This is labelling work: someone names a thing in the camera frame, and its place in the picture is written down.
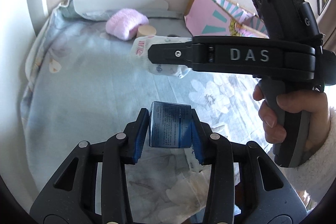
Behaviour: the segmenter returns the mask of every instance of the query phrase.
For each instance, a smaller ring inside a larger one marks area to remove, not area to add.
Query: white sock
[[[154,75],[183,78],[191,70],[190,68],[184,65],[153,64],[148,59],[148,49],[153,44],[183,43],[191,40],[191,38],[187,37],[139,37],[133,43],[130,56],[135,63]]]

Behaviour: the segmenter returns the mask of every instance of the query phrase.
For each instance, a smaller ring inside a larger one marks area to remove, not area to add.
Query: silver bolt
[[[251,147],[251,148],[257,148],[256,142],[250,141],[249,142],[249,147]]]
[[[175,56],[176,56],[176,57],[181,57],[181,55],[182,55],[182,52],[181,52],[181,51],[176,51],[176,52],[175,52]]]
[[[88,145],[88,142],[87,142],[87,141],[81,141],[81,142],[78,144],[78,146],[79,146],[80,148],[87,147],[87,145]]]
[[[212,134],[210,135],[210,138],[212,138],[213,140],[218,140],[218,139],[220,138],[220,135],[217,134],[217,133],[212,133]]]
[[[125,133],[118,133],[118,134],[117,134],[117,139],[118,139],[118,140],[122,140],[122,139],[124,139],[124,138],[126,138],[126,134],[125,134]]]

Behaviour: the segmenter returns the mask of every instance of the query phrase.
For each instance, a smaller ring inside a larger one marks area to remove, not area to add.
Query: gray handle
[[[273,145],[274,161],[281,167],[297,167],[303,163],[303,149],[309,132],[310,112],[289,113],[277,104],[277,96],[293,91],[292,87],[280,80],[262,79],[258,83],[267,105],[277,114],[287,136],[283,143]]]

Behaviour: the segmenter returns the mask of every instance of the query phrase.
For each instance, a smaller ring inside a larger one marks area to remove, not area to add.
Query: triangular cutout
[[[71,191],[74,185],[74,179],[76,175],[78,165],[78,158],[74,158],[68,167],[61,174],[57,182],[54,184],[56,189],[61,189],[65,191]]]
[[[258,157],[262,183],[266,191],[280,189],[284,186],[278,175],[267,165],[262,157]]]

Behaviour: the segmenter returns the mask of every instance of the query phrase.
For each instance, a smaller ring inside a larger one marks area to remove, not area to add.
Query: human hand
[[[264,95],[258,85],[253,92],[253,99],[260,101]],[[325,142],[330,131],[330,112],[327,95],[313,90],[297,90],[277,97],[281,109],[290,113],[302,110],[311,112],[309,134],[305,151],[315,153]],[[265,139],[269,143],[281,143],[286,138],[286,130],[277,123],[276,113],[265,101],[259,109],[259,117],[263,121]]]

